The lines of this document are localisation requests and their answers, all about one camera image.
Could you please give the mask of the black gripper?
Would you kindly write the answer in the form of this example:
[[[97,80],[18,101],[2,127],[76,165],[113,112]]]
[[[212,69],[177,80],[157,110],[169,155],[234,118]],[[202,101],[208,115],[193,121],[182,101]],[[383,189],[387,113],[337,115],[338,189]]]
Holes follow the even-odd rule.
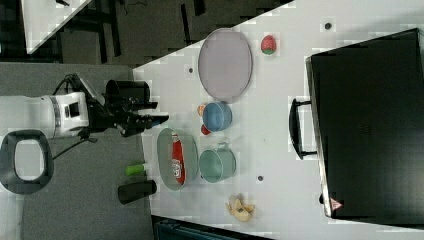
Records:
[[[166,122],[168,115],[141,116],[135,111],[156,109],[158,102],[140,103],[137,98],[118,97],[102,105],[97,99],[87,100],[89,125],[87,134],[104,132],[109,128],[119,130],[122,137],[130,137]]]

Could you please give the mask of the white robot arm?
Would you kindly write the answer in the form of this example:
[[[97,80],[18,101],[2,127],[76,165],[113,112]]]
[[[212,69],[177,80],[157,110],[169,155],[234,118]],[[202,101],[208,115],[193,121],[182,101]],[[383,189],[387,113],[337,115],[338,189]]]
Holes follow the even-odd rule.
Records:
[[[138,115],[118,106],[109,110],[83,92],[1,97],[1,137],[15,131],[38,130],[47,139],[87,138],[109,128],[116,128],[123,137],[129,137],[168,119],[168,115]]]

